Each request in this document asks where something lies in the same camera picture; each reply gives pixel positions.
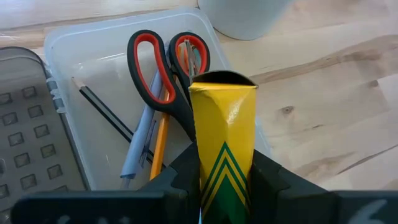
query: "yellow cardboard tube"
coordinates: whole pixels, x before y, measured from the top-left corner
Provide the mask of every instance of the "yellow cardboard tube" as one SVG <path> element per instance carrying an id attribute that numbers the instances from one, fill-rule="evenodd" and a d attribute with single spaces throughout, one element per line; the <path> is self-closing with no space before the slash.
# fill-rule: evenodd
<path id="1" fill-rule="evenodd" d="M 256 89 L 246 77 L 229 71 L 195 77 L 190 87 L 201 162 L 203 223 L 248 220 Z"/>

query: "black scissor handle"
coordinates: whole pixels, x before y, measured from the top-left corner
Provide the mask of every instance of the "black scissor handle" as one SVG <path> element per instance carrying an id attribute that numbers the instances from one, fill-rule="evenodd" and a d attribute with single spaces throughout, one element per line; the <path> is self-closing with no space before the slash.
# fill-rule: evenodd
<path id="1" fill-rule="evenodd" d="M 141 42 L 150 42 L 154 46 L 155 60 L 160 77 L 170 93 L 168 100 L 161 100 L 154 96 L 142 76 L 137 54 L 138 45 Z M 151 30 L 140 30 L 133 34 L 127 45 L 127 64 L 134 85 L 145 103 L 154 110 L 173 116 L 193 141 L 195 139 L 193 112 L 173 79 L 172 72 L 167 65 L 164 43 L 160 36 Z"/>
<path id="2" fill-rule="evenodd" d="M 189 71 L 187 70 L 187 68 L 181 66 L 182 63 L 180 61 L 180 56 L 177 53 L 179 45 L 184 43 L 184 40 L 186 39 L 188 39 L 190 43 L 193 44 L 199 51 L 201 60 L 199 74 L 207 72 L 210 68 L 210 51 L 206 42 L 200 36 L 191 32 L 181 32 L 174 36 L 173 39 L 170 41 L 170 63 L 175 67 L 178 80 L 183 87 L 185 96 L 190 102 L 190 96 L 188 91 L 188 87 L 190 86 Z"/>

